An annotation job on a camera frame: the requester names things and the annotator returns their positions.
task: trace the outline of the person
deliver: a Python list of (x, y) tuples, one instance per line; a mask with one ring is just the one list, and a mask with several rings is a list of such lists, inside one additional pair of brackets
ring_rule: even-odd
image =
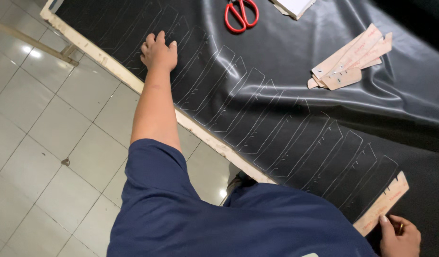
[[(336, 207), (300, 190), (244, 180), (223, 206), (202, 201), (189, 181), (171, 97), (177, 43), (167, 47), (164, 32), (149, 34), (142, 53), (148, 75), (108, 257), (376, 256)], [(382, 256), (418, 256), (417, 228), (404, 218), (390, 219), (380, 217)], [(402, 235), (395, 224), (403, 224)]]

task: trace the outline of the white tile floor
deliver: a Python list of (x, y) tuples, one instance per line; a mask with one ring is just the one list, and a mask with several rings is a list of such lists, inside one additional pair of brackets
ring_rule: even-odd
[[(61, 51), (40, 1), (0, 0), (0, 22)], [(0, 32), (0, 257), (106, 255), (139, 96), (83, 52), (71, 57), (78, 67)], [(239, 170), (178, 129), (194, 188), (220, 204)]]

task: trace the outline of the stack of templates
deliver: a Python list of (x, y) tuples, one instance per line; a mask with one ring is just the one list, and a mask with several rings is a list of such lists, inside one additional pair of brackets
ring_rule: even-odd
[(361, 69), (381, 64), (380, 56), (392, 49), (392, 32), (384, 38), (372, 24), (359, 36), (343, 46), (324, 62), (314, 67), (308, 88), (329, 88), (335, 90), (359, 82)]

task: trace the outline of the scissors handle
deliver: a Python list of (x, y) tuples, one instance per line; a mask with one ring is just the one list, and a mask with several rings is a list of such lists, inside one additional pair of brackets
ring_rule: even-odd
[[(232, 2), (230, 2), (229, 4), (226, 5), (226, 11), (224, 12), (224, 20), (226, 21), (226, 26), (232, 32), (242, 33), (246, 30), (246, 28), (251, 28), (257, 24), (257, 21), (259, 20), (259, 9), (257, 8), (257, 5), (252, 0), (237, 0), (237, 1), (240, 3), (241, 15), (234, 8), (234, 5), (232, 4)], [(243, 1), (246, 1), (247, 3), (249, 3), (251, 5), (251, 7), (254, 9), (254, 12), (256, 14), (256, 19), (251, 24), (248, 22), (248, 18), (246, 17), (245, 5), (243, 4)], [(232, 27), (230, 25), (229, 17), (228, 17), (229, 10), (232, 10), (232, 14), (237, 18), (237, 20), (242, 25), (241, 29), (235, 29), (234, 27)]]

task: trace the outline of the fingernail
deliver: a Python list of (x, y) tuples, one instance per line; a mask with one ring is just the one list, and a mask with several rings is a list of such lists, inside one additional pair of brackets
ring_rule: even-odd
[(386, 216), (384, 216), (384, 215), (381, 215), (381, 216), (380, 216), (380, 220), (381, 220), (382, 222), (388, 222), (388, 221), (389, 221), (388, 218), (386, 218)]

